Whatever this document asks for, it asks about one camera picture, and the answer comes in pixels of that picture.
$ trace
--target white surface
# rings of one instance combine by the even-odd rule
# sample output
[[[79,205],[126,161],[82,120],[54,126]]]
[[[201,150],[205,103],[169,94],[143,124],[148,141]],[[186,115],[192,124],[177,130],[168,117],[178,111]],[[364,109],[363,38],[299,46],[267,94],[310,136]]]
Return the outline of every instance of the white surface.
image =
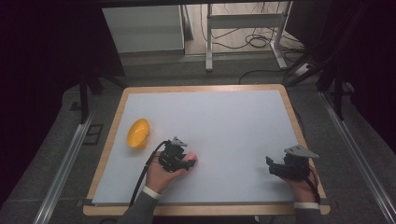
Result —
[[[118,53],[184,49],[179,6],[103,8]]]
[[[126,144],[126,134],[140,118],[148,120],[151,134],[148,147],[137,151]],[[189,144],[186,152],[195,151],[199,162],[171,184],[161,203],[293,200],[265,163],[265,156],[283,162],[284,148],[297,145],[280,93],[209,91],[130,94],[92,202],[128,203],[152,150],[174,136]]]

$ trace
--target table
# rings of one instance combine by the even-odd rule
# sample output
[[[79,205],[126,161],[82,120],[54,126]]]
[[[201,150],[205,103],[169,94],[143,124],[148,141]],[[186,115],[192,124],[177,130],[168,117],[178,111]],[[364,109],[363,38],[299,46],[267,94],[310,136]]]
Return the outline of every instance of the table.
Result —
[[[289,97],[281,85],[246,85],[246,86],[181,86],[181,87],[146,87],[128,88],[124,91],[113,124],[111,126],[105,148],[99,161],[95,176],[92,181],[87,199],[91,200],[97,190],[99,181],[104,173],[111,148],[114,144],[116,131],[120,125],[120,119],[125,109],[125,102],[130,93],[154,93],[154,92],[192,92],[192,91],[279,91],[282,101],[290,118],[292,129],[295,132],[297,141],[306,147],[306,143],[300,130],[297,118],[293,113]],[[319,181],[318,191],[322,199],[326,199],[326,194]],[[121,216],[127,206],[92,206],[85,205],[83,212],[87,216]],[[323,204],[320,206],[322,214],[330,212],[330,206]],[[257,216],[257,215],[292,215],[294,208],[292,203],[261,203],[261,204],[210,204],[210,205],[159,205],[154,211],[154,216]]]

